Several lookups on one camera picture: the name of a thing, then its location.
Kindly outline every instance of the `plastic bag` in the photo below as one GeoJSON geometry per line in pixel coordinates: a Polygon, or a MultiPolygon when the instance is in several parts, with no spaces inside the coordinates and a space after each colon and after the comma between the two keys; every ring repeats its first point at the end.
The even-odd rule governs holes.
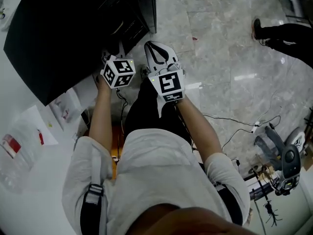
{"type": "Polygon", "coordinates": [[[18,120],[1,140],[0,182],[15,193],[21,193],[30,170],[42,151],[41,134],[36,126],[18,120]]]}

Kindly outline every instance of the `person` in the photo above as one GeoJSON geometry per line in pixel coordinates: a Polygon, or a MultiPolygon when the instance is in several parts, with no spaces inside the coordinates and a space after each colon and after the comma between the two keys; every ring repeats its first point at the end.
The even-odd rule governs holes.
{"type": "Polygon", "coordinates": [[[252,22],[252,38],[266,40],[264,43],[288,56],[298,58],[313,68],[312,49],[313,29],[299,24],[286,23],[273,27],[261,27],[260,19],[252,22]]]}
{"type": "Polygon", "coordinates": [[[111,89],[101,76],[98,81],[89,137],[78,140],[63,188],[63,208],[77,234],[253,234],[242,228],[250,207],[247,186],[222,153],[212,126],[187,97],[166,103],[159,118],[157,92],[148,78],[127,115],[112,180],[111,89]],[[103,195],[94,201],[101,207],[98,217],[93,206],[85,208],[96,195],[90,191],[96,177],[94,193],[100,189],[103,195]]]}

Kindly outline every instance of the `black strap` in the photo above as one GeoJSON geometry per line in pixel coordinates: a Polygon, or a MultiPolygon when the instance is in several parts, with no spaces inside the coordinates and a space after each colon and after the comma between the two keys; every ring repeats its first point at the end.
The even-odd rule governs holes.
{"type": "Polygon", "coordinates": [[[103,187],[91,184],[84,196],[83,206],[80,212],[80,229],[83,235],[99,235],[99,225],[102,207],[103,187]],[[97,204],[86,202],[87,195],[98,197],[97,204]]]}
{"type": "Polygon", "coordinates": [[[230,192],[230,190],[227,188],[226,185],[222,185],[224,188],[221,190],[218,190],[218,193],[222,200],[224,201],[224,204],[226,205],[226,208],[229,212],[229,215],[231,217],[231,220],[234,224],[243,225],[243,214],[241,212],[240,206],[234,197],[234,195],[230,192]]]}

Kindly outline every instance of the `black pants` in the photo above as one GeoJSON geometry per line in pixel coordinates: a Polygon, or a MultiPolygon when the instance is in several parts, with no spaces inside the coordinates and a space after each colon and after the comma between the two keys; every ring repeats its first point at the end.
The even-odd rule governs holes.
{"type": "Polygon", "coordinates": [[[258,32],[258,38],[270,39],[267,45],[288,56],[298,58],[313,68],[312,46],[313,29],[287,23],[280,26],[264,27],[258,32]]]}
{"type": "Polygon", "coordinates": [[[126,117],[124,138],[126,139],[134,130],[149,128],[167,130],[191,144],[190,135],[180,120],[173,102],[166,103],[162,109],[162,117],[158,117],[157,92],[146,78],[140,86],[138,99],[126,117]]]}

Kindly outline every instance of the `white shirt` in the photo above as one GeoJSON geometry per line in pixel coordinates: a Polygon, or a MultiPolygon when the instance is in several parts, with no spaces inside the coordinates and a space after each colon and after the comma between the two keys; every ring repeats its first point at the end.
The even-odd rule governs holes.
{"type": "Polygon", "coordinates": [[[250,208],[245,182],[222,153],[211,155],[204,163],[205,172],[181,137],[161,129],[131,132],[125,141],[112,180],[109,152],[89,137],[78,140],[63,189],[63,207],[77,234],[84,194],[91,183],[92,150],[101,154],[101,182],[104,196],[99,233],[122,235],[149,207],[172,204],[180,208],[207,208],[231,222],[225,204],[212,183],[225,184],[235,196],[244,222],[250,208]]]}

